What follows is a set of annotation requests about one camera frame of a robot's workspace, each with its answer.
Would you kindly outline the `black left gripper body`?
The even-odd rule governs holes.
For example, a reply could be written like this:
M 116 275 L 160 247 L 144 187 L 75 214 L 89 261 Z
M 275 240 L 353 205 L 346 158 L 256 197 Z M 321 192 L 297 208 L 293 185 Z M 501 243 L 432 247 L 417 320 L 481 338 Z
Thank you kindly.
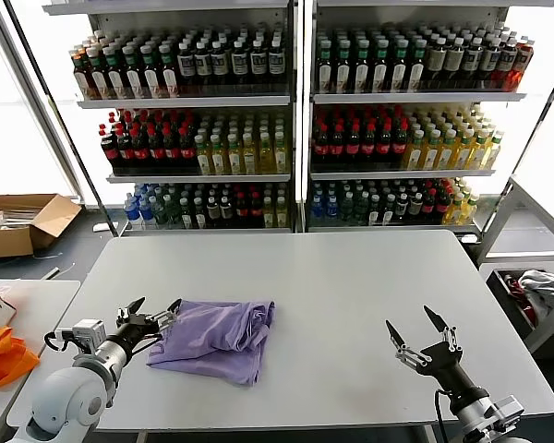
M 126 358 L 147 349 L 160 340 L 157 324 L 147 315 L 134 315 L 129 321 L 118 321 L 117 329 L 108 336 L 111 341 L 125 352 Z

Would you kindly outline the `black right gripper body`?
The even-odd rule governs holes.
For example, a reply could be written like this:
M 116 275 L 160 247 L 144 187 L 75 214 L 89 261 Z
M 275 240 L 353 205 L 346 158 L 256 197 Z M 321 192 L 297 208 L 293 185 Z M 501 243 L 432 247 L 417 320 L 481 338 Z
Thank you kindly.
M 434 377 L 438 381 L 442 390 L 449 393 L 451 409 L 464 409 L 488 396 L 488 392 L 476 386 L 460 366 L 462 351 L 451 351 L 448 343 L 436 343 L 421 353 L 429 357 L 430 361 L 420 365 L 417 373 Z

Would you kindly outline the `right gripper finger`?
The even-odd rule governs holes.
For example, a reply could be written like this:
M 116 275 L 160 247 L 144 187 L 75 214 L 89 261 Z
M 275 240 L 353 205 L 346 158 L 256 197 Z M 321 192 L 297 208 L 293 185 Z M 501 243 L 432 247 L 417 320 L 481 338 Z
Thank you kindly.
M 416 372 L 429 364 L 429 357 L 421 352 L 412 350 L 389 320 L 386 321 L 386 327 L 390 333 L 391 342 L 396 349 L 395 357 L 399 361 Z
M 442 340 L 448 344 L 449 351 L 461 352 L 463 348 L 457 341 L 457 328 L 450 327 L 441 315 L 433 311 L 427 305 L 424 306 L 424 310 L 435 329 L 441 335 Z

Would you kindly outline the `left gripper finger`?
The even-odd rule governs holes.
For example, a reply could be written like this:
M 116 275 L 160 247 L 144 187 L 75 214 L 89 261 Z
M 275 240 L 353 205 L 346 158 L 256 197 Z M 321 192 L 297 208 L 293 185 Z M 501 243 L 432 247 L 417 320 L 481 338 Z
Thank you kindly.
M 177 299 L 166 310 L 151 316 L 152 320 L 157 324 L 158 330 L 165 330 L 175 323 L 180 306 L 181 300 Z
M 117 320 L 118 321 L 129 321 L 130 318 L 134 315 L 136 315 L 140 309 L 140 307 L 143 305 L 145 301 L 144 297 L 140 297 L 137 300 L 134 300 L 130 302 L 128 305 L 124 307 L 120 307 L 118 309 L 117 313 Z

